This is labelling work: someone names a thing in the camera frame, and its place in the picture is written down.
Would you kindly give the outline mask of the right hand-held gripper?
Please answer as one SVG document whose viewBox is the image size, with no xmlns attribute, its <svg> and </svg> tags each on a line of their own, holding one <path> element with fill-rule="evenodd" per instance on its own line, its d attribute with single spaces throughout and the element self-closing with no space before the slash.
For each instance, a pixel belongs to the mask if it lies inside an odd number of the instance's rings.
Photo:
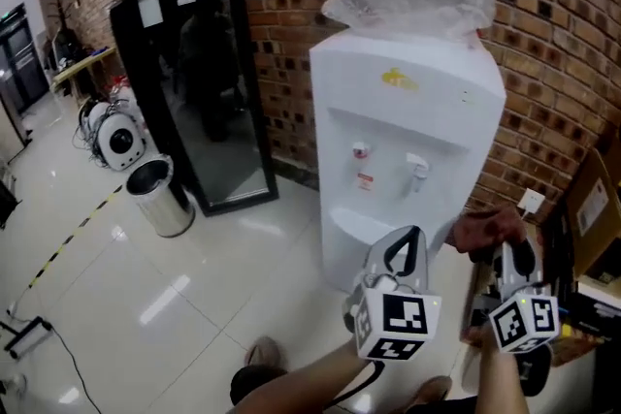
<svg viewBox="0 0 621 414">
<path fill-rule="evenodd" d="M 468 343 L 480 347 L 486 325 L 503 353 L 525 354 L 556 338 L 561 331 L 558 299 L 544 285 L 542 259 L 531 238 L 504 242 L 502 251 L 494 253 L 492 270 L 499 297 L 474 297 Z"/>
</svg>

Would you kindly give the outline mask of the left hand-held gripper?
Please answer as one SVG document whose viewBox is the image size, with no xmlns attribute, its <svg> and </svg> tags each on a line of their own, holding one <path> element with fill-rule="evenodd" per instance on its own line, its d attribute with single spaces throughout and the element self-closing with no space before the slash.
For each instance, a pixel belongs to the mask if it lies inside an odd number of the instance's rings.
<svg viewBox="0 0 621 414">
<path fill-rule="evenodd" d="M 441 297 L 415 293 L 427 291 L 423 230 L 410 225 L 378 240 L 343 304 L 343 320 L 353 333 L 358 356 L 382 362 L 412 360 L 435 337 L 440 321 Z"/>
</svg>

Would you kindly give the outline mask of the brown cloth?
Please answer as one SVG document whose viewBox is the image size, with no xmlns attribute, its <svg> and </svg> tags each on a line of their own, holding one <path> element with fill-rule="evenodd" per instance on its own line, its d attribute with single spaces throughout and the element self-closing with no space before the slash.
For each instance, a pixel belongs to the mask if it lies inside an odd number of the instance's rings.
<svg viewBox="0 0 621 414">
<path fill-rule="evenodd" d="M 517 208 L 503 205 L 460 215 L 444 242 L 460 254 L 467 254 L 472 263 L 490 264 L 494 252 L 504 242 L 519 246 L 526 238 L 525 225 Z"/>
</svg>

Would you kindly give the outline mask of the white water dispenser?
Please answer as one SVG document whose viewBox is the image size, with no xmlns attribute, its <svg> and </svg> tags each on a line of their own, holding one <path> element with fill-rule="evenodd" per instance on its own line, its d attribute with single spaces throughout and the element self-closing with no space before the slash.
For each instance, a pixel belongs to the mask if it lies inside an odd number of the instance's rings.
<svg viewBox="0 0 621 414">
<path fill-rule="evenodd" d="M 479 40 L 365 37 L 310 50 L 322 263 L 347 291 L 368 249 L 415 225 L 439 251 L 488 157 L 506 103 Z"/>
</svg>

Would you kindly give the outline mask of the person's left forearm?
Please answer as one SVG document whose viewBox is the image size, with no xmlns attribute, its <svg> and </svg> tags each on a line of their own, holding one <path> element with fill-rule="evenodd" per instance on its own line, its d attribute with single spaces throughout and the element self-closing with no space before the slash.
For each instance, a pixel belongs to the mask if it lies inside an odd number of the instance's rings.
<svg viewBox="0 0 621 414">
<path fill-rule="evenodd" d="M 358 356 L 355 339 L 315 362 L 288 372 L 242 399 L 235 414 L 322 414 L 370 362 Z"/>
</svg>

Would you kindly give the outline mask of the flat black box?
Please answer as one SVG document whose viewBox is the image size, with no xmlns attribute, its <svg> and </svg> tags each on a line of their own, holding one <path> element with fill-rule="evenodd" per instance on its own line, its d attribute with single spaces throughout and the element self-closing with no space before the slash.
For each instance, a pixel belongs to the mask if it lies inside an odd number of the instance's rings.
<svg viewBox="0 0 621 414">
<path fill-rule="evenodd" d="M 574 291 L 573 236 L 568 209 L 560 202 L 541 226 L 544 281 L 560 308 L 567 309 Z"/>
</svg>

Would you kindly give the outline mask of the black box with white lid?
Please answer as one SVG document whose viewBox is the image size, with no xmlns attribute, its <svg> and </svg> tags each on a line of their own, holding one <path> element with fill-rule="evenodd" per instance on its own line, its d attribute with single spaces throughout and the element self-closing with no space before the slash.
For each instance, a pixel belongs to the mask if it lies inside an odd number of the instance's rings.
<svg viewBox="0 0 621 414">
<path fill-rule="evenodd" d="M 576 282 L 571 315 L 577 326 L 588 333 L 608 340 L 621 335 L 621 298 L 587 276 Z"/>
</svg>

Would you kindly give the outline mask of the printed cardboard box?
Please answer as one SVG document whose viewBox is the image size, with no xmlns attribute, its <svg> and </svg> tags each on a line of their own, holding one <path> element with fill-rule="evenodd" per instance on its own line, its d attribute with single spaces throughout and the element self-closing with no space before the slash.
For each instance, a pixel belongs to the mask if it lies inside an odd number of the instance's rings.
<svg viewBox="0 0 621 414">
<path fill-rule="evenodd" d="M 460 340 L 463 343 L 474 347 L 480 346 L 479 340 L 474 338 L 474 329 L 484 324 L 487 314 L 498 304 L 494 276 L 491 266 L 485 263 L 474 264 L 460 333 Z M 562 323 L 560 335 L 549 344 L 552 354 L 551 366 L 560 367 L 577 360 L 604 342 L 600 337 Z"/>
</svg>

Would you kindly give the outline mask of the person's shoe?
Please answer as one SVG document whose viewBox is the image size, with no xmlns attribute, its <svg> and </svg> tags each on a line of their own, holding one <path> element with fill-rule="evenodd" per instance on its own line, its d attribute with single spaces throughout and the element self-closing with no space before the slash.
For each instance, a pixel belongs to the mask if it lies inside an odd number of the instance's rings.
<svg viewBox="0 0 621 414">
<path fill-rule="evenodd" d="M 245 366 L 283 367 L 285 358 L 278 343 L 268 336 L 258 337 L 248 348 Z"/>
<path fill-rule="evenodd" d="M 436 376 L 423 383 L 409 402 L 409 408 L 444 401 L 452 388 L 449 376 Z"/>
</svg>

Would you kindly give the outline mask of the person's left shoe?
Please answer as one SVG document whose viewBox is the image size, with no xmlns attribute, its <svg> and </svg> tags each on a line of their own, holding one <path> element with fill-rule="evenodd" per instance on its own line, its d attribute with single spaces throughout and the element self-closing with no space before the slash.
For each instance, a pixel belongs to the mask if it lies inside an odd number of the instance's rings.
<svg viewBox="0 0 621 414">
<path fill-rule="evenodd" d="M 285 358 L 278 343 L 268 336 L 258 337 L 248 348 L 245 366 L 283 367 Z"/>
</svg>

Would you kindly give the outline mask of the person's black shorts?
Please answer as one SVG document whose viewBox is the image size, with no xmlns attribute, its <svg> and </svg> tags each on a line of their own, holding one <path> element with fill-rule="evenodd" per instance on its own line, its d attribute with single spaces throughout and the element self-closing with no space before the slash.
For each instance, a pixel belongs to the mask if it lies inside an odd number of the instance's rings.
<svg viewBox="0 0 621 414">
<path fill-rule="evenodd" d="M 271 382 L 287 371 L 277 366 L 250 365 L 241 368 L 232 378 L 230 399 L 237 405 L 249 393 Z M 401 414 L 474 414 L 477 397 L 442 400 L 418 404 Z"/>
</svg>

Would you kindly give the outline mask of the black framed glass panel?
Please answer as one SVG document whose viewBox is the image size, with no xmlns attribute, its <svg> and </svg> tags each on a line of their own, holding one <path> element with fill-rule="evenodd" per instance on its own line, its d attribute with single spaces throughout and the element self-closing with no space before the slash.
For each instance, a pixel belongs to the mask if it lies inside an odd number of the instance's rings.
<svg viewBox="0 0 621 414">
<path fill-rule="evenodd" d="M 200 210 L 276 200 L 245 0 L 118 0 L 110 23 L 147 129 Z"/>
</svg>

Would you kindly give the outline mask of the white round device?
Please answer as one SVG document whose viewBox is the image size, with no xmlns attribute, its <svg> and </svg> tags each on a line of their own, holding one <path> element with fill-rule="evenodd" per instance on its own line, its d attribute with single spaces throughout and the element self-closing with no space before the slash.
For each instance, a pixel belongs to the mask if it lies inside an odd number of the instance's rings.
<svg viewBox="0 0 621 414">
<path fill-rule="evenodd" d="M 122 172 L 146 152 L 147 143 L 132 114 L 130 101 L 87 99 L 78 114 L 78 132 L 91 159 L 105 169 Z"/>
</svg>

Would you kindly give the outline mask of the yellow and black striped tape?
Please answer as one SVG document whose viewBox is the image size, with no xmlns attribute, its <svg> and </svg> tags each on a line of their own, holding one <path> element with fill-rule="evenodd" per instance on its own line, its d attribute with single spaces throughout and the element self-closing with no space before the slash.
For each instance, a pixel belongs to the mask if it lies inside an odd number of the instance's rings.
<svg viewBox="0 0 621 414">
<path fill-rule="evenodd" d="M 68 245 L 75 239 L 83 229 L 88 225 L 88 223 L 98 215 L 98 213 L 106 207 L 121 191 L 123 190 L 123 185 L 120 184 L 107 198 L 105 198 L 85 219 L 82 223 L 75 228 L 75 230 L 71 233 L 69 237 L 67 237 L 58 248 L 51 254 L 49 259 L 44 263 L 44 265 L 40 268 L 40 270 L 36 273 L 35 277 L 31 280 L 28 286 L 24 289 L 25 292 L 33 289 L 37 282 L 41 279 L 45 271 L 53 264 L 54 260 L 58 258 L 58 256 L 68 247 Z"/>
</svg>

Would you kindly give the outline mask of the white wall socket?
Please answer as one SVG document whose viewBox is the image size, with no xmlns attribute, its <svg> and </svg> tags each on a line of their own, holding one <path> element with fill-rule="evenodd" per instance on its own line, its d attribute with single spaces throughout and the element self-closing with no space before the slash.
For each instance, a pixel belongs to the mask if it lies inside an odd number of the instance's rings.
<svg viewBox="0 0 621 414">
<path fill-rule="evenodd" d="M 520 201 L 517 204 L 517 208 L 521 209 L 524 214 L 536 214 L 539 211 L 545 196 L 540 192 L 527 188 Z"/>
</svg>

